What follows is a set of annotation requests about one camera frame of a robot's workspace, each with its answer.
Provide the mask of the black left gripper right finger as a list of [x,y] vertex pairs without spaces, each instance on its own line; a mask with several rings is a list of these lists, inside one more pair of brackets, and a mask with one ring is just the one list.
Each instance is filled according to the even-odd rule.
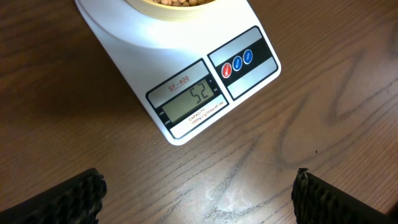
[[395,219],[300,168],[291,199],[297,224],[388,224]]

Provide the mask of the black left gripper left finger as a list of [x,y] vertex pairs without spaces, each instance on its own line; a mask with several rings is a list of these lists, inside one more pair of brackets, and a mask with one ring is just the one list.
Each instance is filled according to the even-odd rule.
[[104,176],[88,169],[1,212],[6,224],[98,224],[107,194]]

